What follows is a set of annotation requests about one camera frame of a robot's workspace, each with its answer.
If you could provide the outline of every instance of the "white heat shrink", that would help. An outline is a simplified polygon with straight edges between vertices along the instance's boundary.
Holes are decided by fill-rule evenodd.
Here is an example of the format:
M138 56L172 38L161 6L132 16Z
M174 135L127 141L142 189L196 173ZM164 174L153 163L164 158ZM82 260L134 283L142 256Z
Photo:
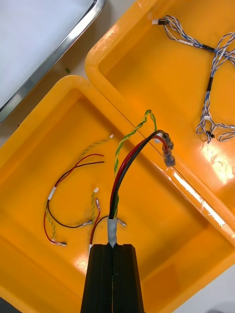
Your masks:
M55 189L56 189L56 187L54 186L53 189L52 189L52 191L51 191L50 194L49 194L49 197L47 198L48 200L50 200L50 199L52 198L52 196L53 196L53 194L54 194L54 192L55 192Z
M114 247L117 242L117 219L108 219L108 242Z

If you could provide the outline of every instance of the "orange tray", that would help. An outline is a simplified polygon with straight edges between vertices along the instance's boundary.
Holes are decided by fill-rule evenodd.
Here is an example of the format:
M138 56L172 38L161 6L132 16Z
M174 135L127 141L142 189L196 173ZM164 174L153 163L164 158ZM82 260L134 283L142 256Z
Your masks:
M170 40L162 26L152 25L152 19L173 15L186 33L217 46L219 39L234 29L234 10L233 1L138 0L86 59L90 81L133 125L140 122L146 109L153 111L158 128L167 131L175 144L175 169L233 231L235 140L214 139L208 145L195 131L213 56ZM230 92L234 75L227 62L216 73L211 93L214 119L227 124L234 124L234 94ZM151 127L149 124L140 132L146 137ZM177 176L169 176L173 183L179 183ZM181 191L191 193L184 184ZM194 205L205 210L200 198L195 197Z
M57 239L68 245L52 245L43 230L45 203L84 149L113 133L112 140L92 150L103 153L105 163L74 171L51 200L59 220L83 222L92 216L91 194L98 186L106 215L115 151L132 128L88 81L67 76L0 149L0 296L20 311L79 312L91 226L71 230L56 224ZM126 141L120 160L142 139L137 132ZM232 229L179 172L166 170L154 145L132 164L119 197L118 215L127 227L118 225L118 243L136 248L147 313L172 312L234 263ZM203 204L200 212L197 201ZM51 236L50 224L47 229ZM97 227L94 243L107 243L105 222Z

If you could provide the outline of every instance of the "stainless steel tray edge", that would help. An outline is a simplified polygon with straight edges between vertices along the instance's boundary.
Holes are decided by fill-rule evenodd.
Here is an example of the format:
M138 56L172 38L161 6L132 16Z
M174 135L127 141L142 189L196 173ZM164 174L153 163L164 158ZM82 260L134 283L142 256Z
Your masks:
M88 26L100 14L105 0L95 0L94 5L76 24L66 38L55 48L45 61L35 70L14 96L0 109L0 123L20 104L30 91L40 82L53 65L63 56L69 47L82 35Z

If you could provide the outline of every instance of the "cable bundle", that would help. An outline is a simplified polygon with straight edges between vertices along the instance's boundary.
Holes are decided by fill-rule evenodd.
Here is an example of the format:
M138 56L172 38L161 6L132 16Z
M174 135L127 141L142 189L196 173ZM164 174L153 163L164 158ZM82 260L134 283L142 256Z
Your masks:
M104 163L104 161L97 161L97 162L90 162L90 163L84 163L84 164L80 164L83 160L85 160L86 158L88 157L92 157L92 156L100 156L100 157L103 157L104 155L101 155L101 154L97 154L97 153L93 153L93 154L90 154L90 155L87 155L87 156L84 156L84 154L92 147L100 144L100 143L103 143L103 142L106 142L110 139L113 138L113 134L109 136L109 138L105 139L105 140L102 140L102 141L99 141L99 142L96 142L94 144L92 144L91 146L89 146L88 148L86 148L86 150L81 154L78 162L72 167L70 168L68 171L66 171L58 180L57 182L55 183L51 193L49 194L48 196L48 199L47 199L47 202L46 202L46 207L45 207L45 213L44 213L44 231L45 231L45 234L46 234L46 237L47 239L52 243L52 244L56 244L56 245L59 245L59 246L66 246L67 243L66 242L58 242L56 241L56 238L55 238L55 225L54 223L51 221L50 219L50 216L49 214L51 215L51 217L61 226L63 227L66 227L66 228L80 228L80 227L83 227L83 226L86 226L86 225L89 225L89 224L94 224L94 194L98 191L98 188L96 188L92 194L92 209L93 209L93 219L92 220L89 220L89 221L86 221L84 223L81 223L79 225L66 225L64 223L61 223L57 218L55 218L55 216L52 214L51 210L50 210L50 206L49 206L49 202L57 188L57 186L65 179L67 178L76 168L78 167L82 167L82 166L86 166L86 165L92 165L92 164L100 164L100 163ZM49 236L48 236L48 233L47 233L47 229L46 229L46 217L47 217L47 220L49 221L49 223L51 224L52 228L53 228L53 238L51 239Z
M215 72L221 67L221 65L226 60L230 60L231 63L235 66L235 49L233 49L232 51L227 50L228 46L235 39L235 33L231 32L231 33L224 35L220 39L220 41L217 45L217 48L212 48L208 45L204 45L204 44L200 43L199 41L197 41L193 37L187 35L184 32L179 20L173 16L166 15L162 19L153 20L152 24L163 25L167 36L171 40L175 40L177 42L180 42L180 43L183 43L186 45L191 45L191 46L194 46L196 48L201 48L201 49L204 49L206 51L215 53L215 56L214 56L213 61L212 61L211 74L210 74L209 83L208 83L208 87L207 87L207 91L206 91L206 95L205 95L204 105L203 105L202 114L201 114L201 120L200 120L200 123L198 124L197 129L196 129L197 134L205 133L207 135L207 139L208 139L207 143L210 143L211 139L214 138L213 131L217 127L226 128L226 129L235 129L235 125L226 125L224 123L215 123L212 120L211 114L209 112L210 105L211 105L212 81L213 81ZM176 38L172 34L172 31L175 31L184 40ZM219 137L219 141L228 140L228 139L232 138L233 136L235 136L235 130L223 133Z
M123 146L124 141L130 138L137 129L143 126L143 124L147 121L147 117L150 115L151 119L154 122L154 129L155 131L146 139L141 141L125 158L125 160L122 162L119 170L118 170L118 155L120 153L120 149ZM157 125L156 125L156 119L155 116L153 115L151 110L147 110L145 112L145 115L143 117L143 120L141 121L140 124L137 125L136 128L133 129L133 131L129 134L127 134L123 140L120 141L118 145L118 149L116 151L116 158L115 158L115 167L114 167L114 172L115 172L115 182L114 186L112 189L111 193L111 198L110 198L110 213L109 213L109 219L108 223L110 223L110 220L114 220L117 217L118 214L118 202L119 202L119 196L118 196L118 190L120 188L121 182L131 166L132 162L134 159L137 157L137 155L141 152L141 150L145 147L145 145L151 140L151 139L156 139L157 142L161 142L163 144L163 155L164 155L164 161L167 166L174 166L175 165L175 159L171 154L171 150L173 149L173 142L171 141L169 135L165 133L162 130L157 130Z

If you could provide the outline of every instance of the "blue and white twisted wire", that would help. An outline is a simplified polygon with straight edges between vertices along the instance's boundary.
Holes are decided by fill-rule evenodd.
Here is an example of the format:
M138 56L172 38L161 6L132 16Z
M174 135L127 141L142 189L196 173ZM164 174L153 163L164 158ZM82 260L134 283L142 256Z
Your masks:
M202 109L202 115L201 115L201 120L200 123L197 126L197 133L205 133L207 135L207 143L210 143L211 138L213 137L212 133L213 131L219 127L219 128L226 128L226 129L234 129L234 131L226 132L223 133L222 135L219 136L219 141L225 141L233 136L235 136L235 125L226 125L224 123L215 123L212 120L211 114L209 112L210 105L211 105L211 84L212 80L214 78L215 72L221 67L221 65L229 59L231 55L234 54L235 49L232 50L231 52L227 51L228 46L234 41L235 39L235 33L229 33L224 35L216 48L216 54L213 58L212 61L212 68L211 68L211 74L210 74L210 86L208 87L208 90L206 92L205 100L204 100L204 105ZM210 126L210 130L206 130L207 124Z
M162 19L153 20L152 24L163 25L167 36L171 40L175 40L177 42L180 42L180 43L183 43L186 45L191 45L191 46L194 46L196 48L205 49L207 51L215 53L215 56L214 56L213 61L212 61L211 75L210 75L208 90L207 90L206 95L205 95L204 105L203 105L202 114L201 114L201 120L197 126L196 132L198 134L205 133L207 135L207 139L208 139L207 143L210 143L211 138L214 137L212 132L217 127L234 129L234 131L223 133L219 137L219 141L225 141L225 140L228 140L228 139L232 138L233 136L235 136L235 125L226 125L224 123L214 123L214 121L212 120L211 114L209 112L210 105L211 105L211 86L212 86L212 80L214 78L215 72L221 67L221 65L226 60L230 60L232 62L232 64L235 66L235 49L233 49L232 51L227 51L228 46L235 39L235 33L231 32L231 33L224 35L220 39L220 41L217 45L217 48L211 48L207 45L203 45L202 43L200 43L199 41L197 41L193 37L187 35L184 32L179 20L173 16L166 15ZM176 31L184 40L178 39L175 36L173 36L170 29L172 29L173 31Z
M184 32L179 20L177 18L175 18L174 16L165 15L162 19L153 20L152 24L163 25L168 38L170 38L171 40L175 40L175 41L182 43L182 44L185 44L185 45L191 45L191 46L196 47L196 48L201 48L201 49L216 53L216 49L211 48L207 45L204 45L204 44L200 43L199 41L197 41L196 39L194 39L193 37L187 35ZM181 39L176 38L171 33L170 29L172 29L173 31L176 31L185 40L181 40ZM227 57L228 54L229 54L229 51L225 51L224 57ZM229 55L229 60L235 66L235 54L234 53Z

